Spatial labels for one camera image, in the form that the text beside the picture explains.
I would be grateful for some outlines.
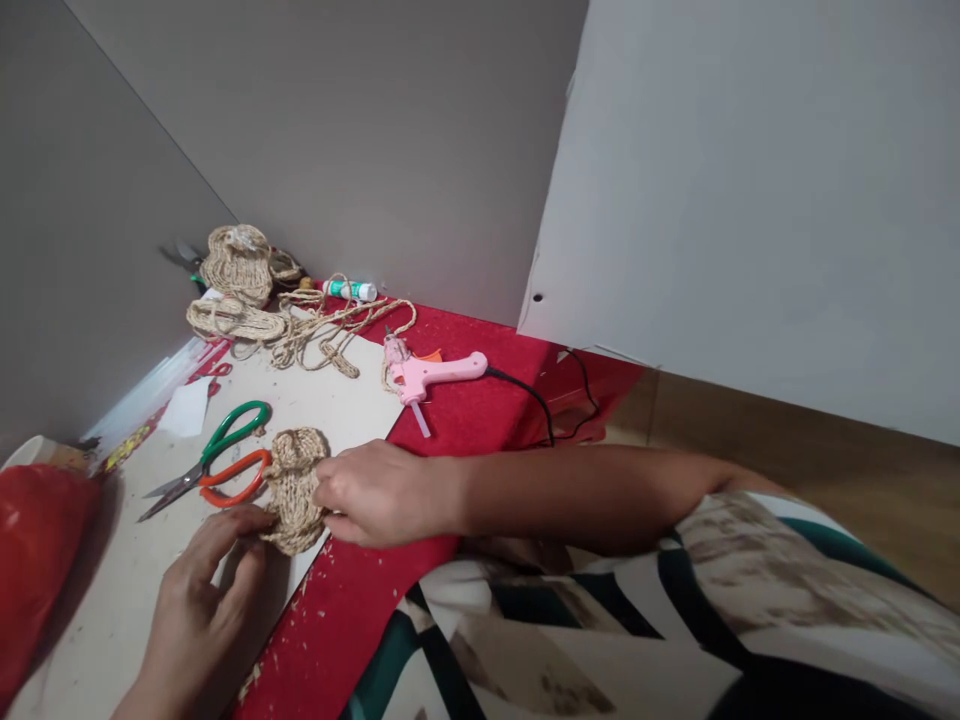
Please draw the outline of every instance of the glue stick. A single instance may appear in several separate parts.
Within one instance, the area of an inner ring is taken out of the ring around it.
[[[377,299],[377,286],[373,283],[350,283],[350,288],[353,290],[353,297],[357,300],[372,302]],[[323,291],[336,297],[342,297],[344,300],[350,299],[350,296],[347,295],[347,284],[343,280],[334,280],[333,282],[325,280]]]

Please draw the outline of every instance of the cutting board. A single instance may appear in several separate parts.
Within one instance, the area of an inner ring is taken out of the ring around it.
[[[263,400],[272,406],[273,417],[263,437],[243,440],[214,463],[214,471],[254,449],[270,448],[273,436],[289,428],[319,429],[332,455],[386,438],[402,406],[380,383],[383,348],[355,338],[346,356],[360,369],[359,378],[351,380],[333,367],[313,372],[296,366],[277,370],[263,351],[243,362],[226,356],[224,360],[232,362],[234,369],[219,379],[222,388],[209,401],[203,433],[183,439],[158,430],[127,459],[105,488],[97,526],[65,589],[63,604],[71,612],[55,646],[14,701],[11,720],[106,718],[113,712],[137,675],[164,571],[204,518],[218,512],[194,491],[137,524],[153,502],[141,499],[142,495],[193,466],[230,410],[248,400]],[[307,358],[308,363],[317,360]],[[245,471],[223,490],[231,494],[242,489],[254,472],[253,468]],[[268,495],[257,504],[266,504]],[[216,717],[226,707],[320,551],[315,545],[292,559],[269,554],[253,620],[201,698],[198,717]]]

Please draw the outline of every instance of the patterned clothing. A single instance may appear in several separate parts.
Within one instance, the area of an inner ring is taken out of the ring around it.
[[[815,508],[712,495],[566,576],[438,568],[344,717],[960,717],[960,622]]]

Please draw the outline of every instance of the power cord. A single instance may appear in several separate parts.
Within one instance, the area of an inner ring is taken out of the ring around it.
[[[577,353],[574,352],[571,348],[567,348],[567,353],[570,355],[570,357],[572,357],[574,360],[577,361],[577,364],[580,365],[580,373],[583,375],[583,389],[584,389],[584,391],[586,391],[587,399],[590,401],[590,404],[593,405],[593,412],[590,413],[590,414],[589,414],[587,417],[585,417],[583,420],[581,420],[580,422],[578,422],[578,423],[576,424],[576,427],[574,427],[573,430],[571,430],[567,435],[560,435],[560,436],[554,438],[554,441],[556,441],[556,440],[570,440],[570,439],[576,437],[577,433],[580,432],[580,428],[582,428],[584,425],[586,425],[586,424],[587,424],[588,422],[590,422],[591,420],[596,420],[598,417],[600,417],[600,405],[599,405],[599,404],[597,403],[597,401],[593,398],[593,393],[590,392],[590,378],[587,376],[587,365],[586,365],[586,363],[584,363],[583,360],[581,359],[581,357],[580,357],[579,355],[577,355]],[[535,446],[536,446],[536,447],[546,447],[546,444],[545,444],[545,443],[546,443],[546,440],[541,440],[540,442],[536,443]]]
[[[533,398],[538,403],[540,403],[540,407],[543,408],[543,414],[547,416],[547,434],[550,436],[550,439],[549,439],[550,447],[556,447],[557,441],[553,437],[553,415],[550,414],[550,408],[547,407],[547,402],[546,400],[543,399],[540,393],[534,390],[530,385],[527,385],[523,380],[517,380],[517,378],[513,377],[513,375],[507,375],[502,370],[497,370],[494,367],[487,367],[487,371],[484,373],[484,375],[489,375],[490,377],[495,377],[495,378],[499,378],[500,380],[505,380],[506,382],[516,385],[519,388],[523,388],[528,393],[530,393],[533,396]]]
[[[543,414],[546,415],[547,417],[547,435],[549,437],[546,440],[540,440],[539,442],[535,442],[529,445],[529,447],[548,447],[548,446],[556,447],[557,440],[570,440],[576,437],[581,427],[583,427],[586,423],[590,422],[591,420],[595,420],[596,418],[600,417],[600,405],[597,404],[597,401],[593,397],[593,393],[590,392],[590,378],[587,375],[586,364],[583,362],[580,356],[577,355],[570,348],[567,348],[567,353],[569,353],[573,357],[573,359],[576,360],[577,363],[580,365],[580,372],[583,375],[583,387],[584,387],[584,390],[586,391],[587,399],[590,400],[590,404],[593,405],[593,412],[587,417],[585,417],[583,420],[581,420],[579,423],[577,423],[576,427],[574,427],[573,430],[570,431],[570,433],[568,433],[567,435],[561,435],[560,437],[556,437],[553,434],[553,415],[550,413],[550,408],[547,406],[546,401],[543,399],[540,393],[538,393],[530,385],[527,385],[522,380],[518,380],[512,375],[507,375],[507,373],[503,372],[502,370],[497,370],[494,367],[487,368],[485,375],[499,378],[500,380],[505,380],[506,382],[516,385],[519,388],[523,388],[528,393],[530,393],[530,395],[538,403],[540,403],[540,407],[543,408]]]

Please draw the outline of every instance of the pink glue gun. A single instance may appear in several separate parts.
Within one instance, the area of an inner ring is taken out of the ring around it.
[[[387,333],[384,352],[390,375],[400,385],[400,402],[413,408],[424,437],[430,437],[430,430],[420,411],[420,403],[427,399],[427,385],[475,380],[487,371],[487,356],[483,353],[470,353],[462,360],[453,362],[428,362],[415,358],[407,349],[407,344],[393,333]]]

